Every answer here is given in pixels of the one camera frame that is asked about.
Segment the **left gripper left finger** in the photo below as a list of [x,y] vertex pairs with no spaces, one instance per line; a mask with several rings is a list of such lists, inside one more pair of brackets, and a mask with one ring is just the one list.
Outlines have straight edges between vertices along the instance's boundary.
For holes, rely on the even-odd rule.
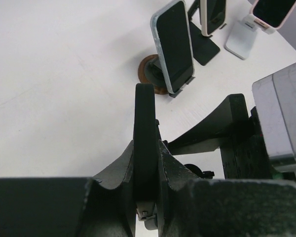
[[0,237],[132,237],[133,144],[93,177],[0,178]]

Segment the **phone with clear case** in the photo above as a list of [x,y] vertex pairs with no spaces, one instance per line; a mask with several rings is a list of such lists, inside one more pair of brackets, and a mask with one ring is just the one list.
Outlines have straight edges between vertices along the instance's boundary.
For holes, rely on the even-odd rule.
[[185,1],[173,0],[152,15],[150,28],[167,90],[175,94],[194,74]]

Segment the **brown round base phone stand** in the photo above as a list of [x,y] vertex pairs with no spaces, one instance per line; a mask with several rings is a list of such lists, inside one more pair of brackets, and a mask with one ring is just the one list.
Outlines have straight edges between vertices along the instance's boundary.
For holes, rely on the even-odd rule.
[[176,98],[183,88],[194,80],[194,76],[190,76],[183,86],[174,94],[168,92],[160,62],[157,54],[145,57],[138,67],[138,78],[140,83],[151,83],[154,87],[154,93],[158,95],[168,94],[172,98]]

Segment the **black phone dark case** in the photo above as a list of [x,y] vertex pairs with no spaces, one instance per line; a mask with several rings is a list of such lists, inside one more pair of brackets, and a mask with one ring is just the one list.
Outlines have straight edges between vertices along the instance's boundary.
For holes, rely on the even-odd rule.
[[159,156],[152,84],[136,85],[133,141],[134,198],[136,202],[155,201]]

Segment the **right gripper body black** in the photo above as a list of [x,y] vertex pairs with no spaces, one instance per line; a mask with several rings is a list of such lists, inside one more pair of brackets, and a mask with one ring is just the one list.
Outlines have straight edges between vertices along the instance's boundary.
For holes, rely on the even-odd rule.
[[246,121],[233,125],[221,157],[226,179],[273,178],[256,107]]

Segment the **black round base clamp stand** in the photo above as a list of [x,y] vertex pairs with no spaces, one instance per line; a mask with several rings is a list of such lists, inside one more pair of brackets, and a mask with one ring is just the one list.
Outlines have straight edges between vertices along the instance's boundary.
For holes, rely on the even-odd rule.
[[150,202],[136,202],[138,219],[145,224],[147,230],[165,232],[177,211],[177,194],[190,180],[212,179],[215,173],[203,171],[195,164],[183,165],[175,159],[161,140],[159,121],[156,120],[158,136],[158,170],[156,199]]

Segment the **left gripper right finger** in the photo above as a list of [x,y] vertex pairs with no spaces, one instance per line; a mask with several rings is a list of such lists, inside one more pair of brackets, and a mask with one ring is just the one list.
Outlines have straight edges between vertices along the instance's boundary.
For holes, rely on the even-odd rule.
[[161,237],[296,237],[296,183],[194,179]]

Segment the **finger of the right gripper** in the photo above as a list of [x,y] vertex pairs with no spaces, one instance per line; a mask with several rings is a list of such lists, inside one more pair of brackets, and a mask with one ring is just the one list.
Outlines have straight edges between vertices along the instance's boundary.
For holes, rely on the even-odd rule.
[[242,137],[248,124],[244,95],[230,94],[201,122],[168,143],[168,150],[173,155],[212,152],[232,135]]

